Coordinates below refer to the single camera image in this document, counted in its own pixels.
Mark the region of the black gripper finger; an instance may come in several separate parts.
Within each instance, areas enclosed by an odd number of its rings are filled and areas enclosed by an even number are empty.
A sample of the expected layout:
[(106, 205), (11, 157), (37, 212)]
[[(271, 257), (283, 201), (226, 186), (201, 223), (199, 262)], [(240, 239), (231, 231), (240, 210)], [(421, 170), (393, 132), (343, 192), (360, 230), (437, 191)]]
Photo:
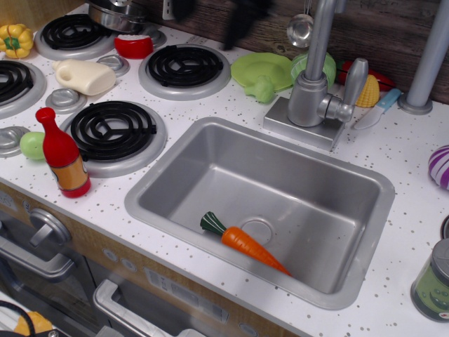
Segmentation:
[(188, 18), (196, 9), (196, 0), (172, 0), (172, 14), (177, 21)]
[(258, 20), (269, 16), (274, 5), (272, 0), (234, 1), (235, 7), (229, 19), (223, 41), (223, 50), (229, 51), (245, 38)]

